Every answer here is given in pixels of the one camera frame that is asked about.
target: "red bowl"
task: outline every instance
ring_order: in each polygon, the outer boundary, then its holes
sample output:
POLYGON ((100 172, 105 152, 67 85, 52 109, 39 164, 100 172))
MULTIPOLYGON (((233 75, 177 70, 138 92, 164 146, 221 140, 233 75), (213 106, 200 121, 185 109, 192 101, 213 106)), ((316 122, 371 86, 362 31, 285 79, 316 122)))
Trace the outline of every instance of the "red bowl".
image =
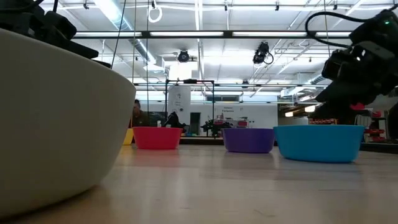
POLYGON ((176 149, 181 128, 135 127, 134 139, 139 149, 176 149))

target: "purple bowl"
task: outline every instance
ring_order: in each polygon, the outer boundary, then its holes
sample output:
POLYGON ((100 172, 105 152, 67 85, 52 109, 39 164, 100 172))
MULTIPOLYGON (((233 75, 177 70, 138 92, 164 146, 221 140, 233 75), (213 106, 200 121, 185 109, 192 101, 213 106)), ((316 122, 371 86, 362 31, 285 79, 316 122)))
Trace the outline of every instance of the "purple bowl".
POLYGON ((268 128, 223 129, 225 148, 229 152, 268 153, 274 147, 275 135, 268 128))

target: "table surface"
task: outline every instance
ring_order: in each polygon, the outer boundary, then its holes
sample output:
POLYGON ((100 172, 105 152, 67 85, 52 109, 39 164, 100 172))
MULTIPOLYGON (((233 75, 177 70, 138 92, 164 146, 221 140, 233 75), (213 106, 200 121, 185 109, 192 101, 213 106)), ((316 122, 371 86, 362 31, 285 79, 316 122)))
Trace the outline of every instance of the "table surface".
POLYGON ((397 223, 398 155, 352 164, 237 154, 223 146, 124 146, 95 188, 6 223, 397 223))

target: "bowl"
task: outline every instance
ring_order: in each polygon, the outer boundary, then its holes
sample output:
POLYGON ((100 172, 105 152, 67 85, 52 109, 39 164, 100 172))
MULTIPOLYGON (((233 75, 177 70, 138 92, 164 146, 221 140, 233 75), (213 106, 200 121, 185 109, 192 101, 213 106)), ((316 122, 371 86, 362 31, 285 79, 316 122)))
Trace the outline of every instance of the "bowl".
POLYGON ((287 159, 344 163, 357 158, 364 127, 293 125, 274 127, 274 131, 279 151, 287 159))
POLYGON ((274 147, 273 129, 226 128, 222 132, 225 148, 229 152, 268 153, 274 147))
POLYGON ((136 90, 97 62, 0 29, 0 219, 100 183, 119 154, 136 90))
POLYGON ((180 144, 181 128, 135 127, 132 129, 139 149, 176 149, 180 144))

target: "white bowl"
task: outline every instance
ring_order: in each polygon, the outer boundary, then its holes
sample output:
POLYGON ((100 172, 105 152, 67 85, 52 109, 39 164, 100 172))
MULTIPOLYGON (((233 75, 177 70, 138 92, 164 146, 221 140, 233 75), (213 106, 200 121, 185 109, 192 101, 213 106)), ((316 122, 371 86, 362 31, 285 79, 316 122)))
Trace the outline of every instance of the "white bowl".
POLYGON ((0 29, 0 218, 98 184, 123 143, 136 90, 79 55, 0 29))

